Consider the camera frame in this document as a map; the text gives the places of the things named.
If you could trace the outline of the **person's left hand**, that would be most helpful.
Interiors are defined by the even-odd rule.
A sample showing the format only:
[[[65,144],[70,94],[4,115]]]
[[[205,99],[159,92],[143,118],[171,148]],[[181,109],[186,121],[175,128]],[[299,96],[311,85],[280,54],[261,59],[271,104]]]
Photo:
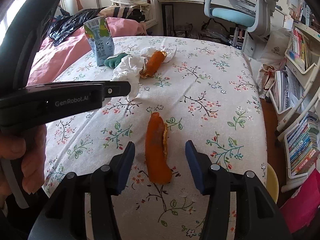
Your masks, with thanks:
[[[10,194],[18,207],[31,206],[32,193],[44,184],[46,125],[16,132],[1,129],[1,206]]]

